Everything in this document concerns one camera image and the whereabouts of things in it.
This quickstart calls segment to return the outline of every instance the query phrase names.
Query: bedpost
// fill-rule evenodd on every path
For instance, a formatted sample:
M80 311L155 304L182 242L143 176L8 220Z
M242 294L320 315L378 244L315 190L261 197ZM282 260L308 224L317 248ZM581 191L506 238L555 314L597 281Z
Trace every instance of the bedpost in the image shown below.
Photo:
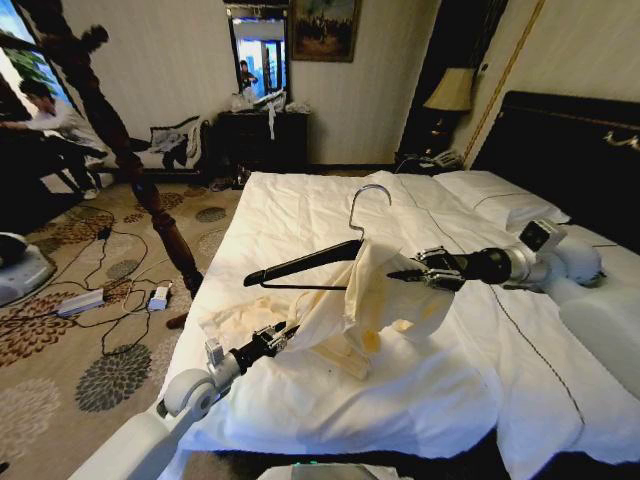
M40 33L38 46L41 51L60 66L67 81L78 91L87 120L116 155L116 163L131 182L135 197L151 215L153 228L160 235L169 258L182 274L193 298L202 283L202 274L198 272L175 220L162 208L158 189L142 176L142 162L131 150L127 129L104 97L100 81L91 69L89 54L108 40L107 31L101 26L93 26L80 38L76 37L62 15L61 0L16 2L31 15Z

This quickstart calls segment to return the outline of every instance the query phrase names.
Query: clothes hanger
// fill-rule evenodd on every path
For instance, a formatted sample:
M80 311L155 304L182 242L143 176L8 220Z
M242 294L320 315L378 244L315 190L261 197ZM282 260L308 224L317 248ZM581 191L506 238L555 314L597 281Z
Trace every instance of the clothes hanger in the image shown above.
M244 279L244 286L250 287L252 285L260 285L263 288L297 288L305 290L346 290L347 287L332 286L332 285L274 285L265 283L268 280L274 280L276 278L291 275L292 273L302 272L304 270L310 270L321 265L329 263L340 262L343 260L354 260L358 255L358 251L362 246L364 240L364 228L359 225L353 224L353 211L356 206L356 199L358 196L371 188L383 191L389 199L389 205L391 205L391 194L382 185L377 183L370 183L358 189L353 196L351 202L351 213L349 214L349 228L360 232L360 240L347 240L346 242L338 243L332 247L325 248L318 252L310 253L304 257L296 258L280 265L269 267L266 270L259 270L257 272L247 275Z

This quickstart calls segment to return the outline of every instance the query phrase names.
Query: painting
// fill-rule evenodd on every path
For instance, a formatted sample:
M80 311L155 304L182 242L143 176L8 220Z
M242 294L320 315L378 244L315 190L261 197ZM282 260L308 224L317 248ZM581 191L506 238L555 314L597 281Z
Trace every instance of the painting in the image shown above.
M293 60L352 62L360 0L294 0Z

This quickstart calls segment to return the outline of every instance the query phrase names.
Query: white wall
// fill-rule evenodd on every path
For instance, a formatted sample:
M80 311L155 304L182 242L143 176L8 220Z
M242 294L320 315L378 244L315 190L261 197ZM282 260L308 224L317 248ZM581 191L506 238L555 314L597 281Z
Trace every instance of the white wall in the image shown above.
M93 24L109 32L92 65L133 137L148 139L151 126L224 110L238 89L220 0L63 0L63 5L77 35Z
M438 0L364 0L353 63L292 62L295 101L307 101L317 163L393 161ZM221 0L63 0L76 34L103 25L93 54L103 92L131 136L228 108L237 91Z
M283 40L284 20L278 22L242 22L233 25L236 39Z
M353 63L293 62L296 102L314 110L316 163L391 163L439 2L363 0Z
M509 0L474 87L474 106L455 131L464 152L537 0ZM509 90L640 101L640 2L546 0L480 135L477 155Z

